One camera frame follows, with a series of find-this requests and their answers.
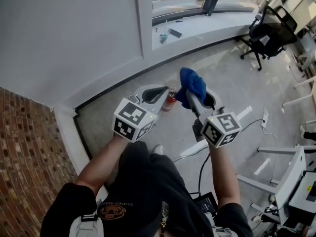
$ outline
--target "phone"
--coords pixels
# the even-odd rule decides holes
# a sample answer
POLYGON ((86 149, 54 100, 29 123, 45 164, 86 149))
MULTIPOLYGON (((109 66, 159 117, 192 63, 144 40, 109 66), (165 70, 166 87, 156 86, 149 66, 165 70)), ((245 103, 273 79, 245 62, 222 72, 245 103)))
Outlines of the phone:
POLYGON ((171 28, 169 28, 169 33, 170 34, 172 34, 172 35, 174 35, 175 37, 181 37, 181 35, 182 35, 182 33, 180 33, 180 32, 177 32, 176 30, 174 30, 174 29, 171 29, 171 28))

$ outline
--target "windowsill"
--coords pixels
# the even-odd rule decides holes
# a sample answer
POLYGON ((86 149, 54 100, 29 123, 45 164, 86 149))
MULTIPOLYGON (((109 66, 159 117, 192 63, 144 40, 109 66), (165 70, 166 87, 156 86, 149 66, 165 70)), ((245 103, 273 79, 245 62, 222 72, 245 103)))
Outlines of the windowsill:
POLYGON ((192 41, 202 40, 204 34, 211 33, 216 30, 244 26, 246 23, 251 24, 254 16, 255 11, 213 13, 210 17, 205 15, 197 15, 153 26, 152 50, 160 47, 166 47, 167 45, 182 41, 187 38, 192 38, 192 41), (182 33, 182 35, 180 38, 178 38, 169 34, 167 41, 164 44, 161 44, 160 35, 166 32, 169 28, 182 33))

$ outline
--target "window frame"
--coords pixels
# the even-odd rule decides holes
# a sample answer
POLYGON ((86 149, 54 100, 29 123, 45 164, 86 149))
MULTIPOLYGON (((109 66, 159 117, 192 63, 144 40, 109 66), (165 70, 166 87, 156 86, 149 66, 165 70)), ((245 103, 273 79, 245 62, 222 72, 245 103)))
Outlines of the window frame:
POLYGON ((252 12, 254 10, 254 8, 250 7, 216 7, 217 2, 218 0, 204 0, 201 8, 178 11, 153 17, 153 26, 166 21, 181 19, 183 17, 191 17, 196 15, 210 16, 212 13, 218 12, 252 12))

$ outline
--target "sneaker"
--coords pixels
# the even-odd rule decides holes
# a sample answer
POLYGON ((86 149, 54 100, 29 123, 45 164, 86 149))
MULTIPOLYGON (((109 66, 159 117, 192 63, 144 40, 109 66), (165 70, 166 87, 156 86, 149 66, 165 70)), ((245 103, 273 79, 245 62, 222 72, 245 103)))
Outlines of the sneaker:
POLYGON ((301 130, 301 137, 302 139, 304 139, 304 133, 306 132, 306 130, 304 129, 302 125, 300 126, 300 130, 301 130))
POLYGON ((163 155, 163 146, 160 144, 157 144, 154 146, 152 150, 152 154, 158 154, 158 155, 163 155))

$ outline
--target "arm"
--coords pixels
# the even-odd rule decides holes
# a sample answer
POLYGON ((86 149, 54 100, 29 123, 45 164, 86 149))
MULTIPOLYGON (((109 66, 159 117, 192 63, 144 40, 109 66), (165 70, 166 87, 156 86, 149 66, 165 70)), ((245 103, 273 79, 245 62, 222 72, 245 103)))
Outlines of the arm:
POLYGON ((213 183, 218 199, 218 209, 228 203, 240 204, 239 185, 233 166, 223 147, 214 148, 209 144, 213 183))
POLYGON ((109 178, 128 141, 116 135, 95 156, 75 181, 77 185, 87 186, 97 196, 100 188, 109 178))

